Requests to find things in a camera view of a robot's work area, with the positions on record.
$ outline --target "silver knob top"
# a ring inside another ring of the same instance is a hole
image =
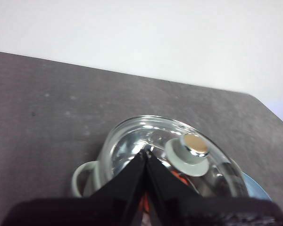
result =
[[[204,140],[197,134],[184,134],[180,136],[180,144],[192,155],[203,158],[209,153]]]

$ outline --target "orange object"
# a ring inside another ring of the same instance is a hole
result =
[[[184,178],[182,178],[177,172],[175,172],[174,170],[171,171],[173,173],[173,175],[175,177],[177,177],[178,179],[180,179],[183,183],[185,183],[186,185],[188,185],[188,181]]]

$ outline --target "table surface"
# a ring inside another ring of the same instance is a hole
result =
[[[283,122],[256,98],[0,52],[0,222],[18,202],[69,196],[109,130],[142,114],[207,135],[283,210]]]

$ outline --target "lid knob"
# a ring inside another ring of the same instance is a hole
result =
[[[184,134],[180,136],[180,143],[192,155],[203,158],[208,154],[208,147],[197,134]]]
[[[198,134],[184,134],[166,143],[170,162],[181,172],[200,177],[208,171],[208,146]]]

